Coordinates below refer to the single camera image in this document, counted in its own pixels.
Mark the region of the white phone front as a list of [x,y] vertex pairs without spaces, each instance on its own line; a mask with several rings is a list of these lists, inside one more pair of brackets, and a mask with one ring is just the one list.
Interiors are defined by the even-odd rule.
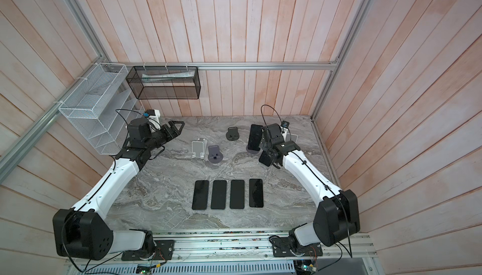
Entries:
[[252,208],[264,207],[263,181],[261,179],[249,180],[249,206]]

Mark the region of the dark grey phone stand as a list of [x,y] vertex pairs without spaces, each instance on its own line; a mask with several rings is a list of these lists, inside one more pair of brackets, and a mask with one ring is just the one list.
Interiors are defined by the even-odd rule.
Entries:
[[237,141],[240,138],[238,127],[229,127],[226,138],[228,141]]

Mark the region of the black phone stand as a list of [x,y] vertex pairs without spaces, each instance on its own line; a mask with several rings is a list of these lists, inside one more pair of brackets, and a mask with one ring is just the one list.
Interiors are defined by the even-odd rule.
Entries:
[[245,208],[245,182],[243,180],[232,180],[230,184],[230,208]]

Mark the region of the green phone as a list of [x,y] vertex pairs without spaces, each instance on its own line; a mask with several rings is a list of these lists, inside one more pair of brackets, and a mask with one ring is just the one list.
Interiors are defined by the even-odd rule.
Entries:
[[213,210],[224,210],[226,208],[227,181],[215,180],[212,188],[212,199],[210,208]]

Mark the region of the blue phone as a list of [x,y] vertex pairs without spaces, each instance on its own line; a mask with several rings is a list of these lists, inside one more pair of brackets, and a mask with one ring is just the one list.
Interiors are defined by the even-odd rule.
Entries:
[[197,180],[195,182],[194,192],[193,192],[193,210],[206,210],[208,203],[208,191],[209,191],[209,181],[208,180]]

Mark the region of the white folding phone stand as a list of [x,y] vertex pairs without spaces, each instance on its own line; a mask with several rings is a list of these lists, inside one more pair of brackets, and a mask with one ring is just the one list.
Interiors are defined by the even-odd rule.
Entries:
[[287,133],[287,136],[286,136],[286,140],[287,141],[293,141],[293,142],[297,142],[297,138],[298,138],[298,135],[296,134],[291,134],[291,133]]

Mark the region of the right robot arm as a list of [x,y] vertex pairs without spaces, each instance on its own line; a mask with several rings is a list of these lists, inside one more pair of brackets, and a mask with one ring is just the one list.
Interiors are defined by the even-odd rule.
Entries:
[[329,181],[309,161],[301,148],[286,138],[278,124],[261,128],[260,162],[267,167],[284,168],[306,189],[316,205],[312,222],[289,232],[290,250],[300,252],[304,247],[322,243],[332,246],[360,231],[358,198],[351,190],[342,190]]

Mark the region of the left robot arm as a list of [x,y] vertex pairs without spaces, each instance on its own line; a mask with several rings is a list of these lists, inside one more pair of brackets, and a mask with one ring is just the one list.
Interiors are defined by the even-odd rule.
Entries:
[[154,257],[156,243],[151,231],[113,231],[105,218],[124,187],[154,159],[152,152],[164,151],[165,144],[178,137],[184,126],[183,121],[169,121],[157,128],[146,117],[128,124],[128,136],[104,177],[72,208],[60,209],[54,215],[59,256],[99,261],[108,254],[128,251],[141,260]]

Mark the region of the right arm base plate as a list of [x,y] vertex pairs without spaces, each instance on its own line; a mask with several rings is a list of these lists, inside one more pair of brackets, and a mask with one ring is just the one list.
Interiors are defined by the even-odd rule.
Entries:
[[268,238],[272,245],[274,257],[295,257],[295,256],[312,256],[319,257],[323,255],[322,248],[319,244],[310,244],[302,246],[295,239],[289,237],[270,236]]

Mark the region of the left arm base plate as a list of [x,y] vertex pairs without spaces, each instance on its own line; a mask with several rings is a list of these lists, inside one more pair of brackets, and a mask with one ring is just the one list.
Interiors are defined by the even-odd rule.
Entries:
[[173,257],[174,240],[154,240],[147,247],[137,251],[125,251],[121,256],[122,261],[169,261]]

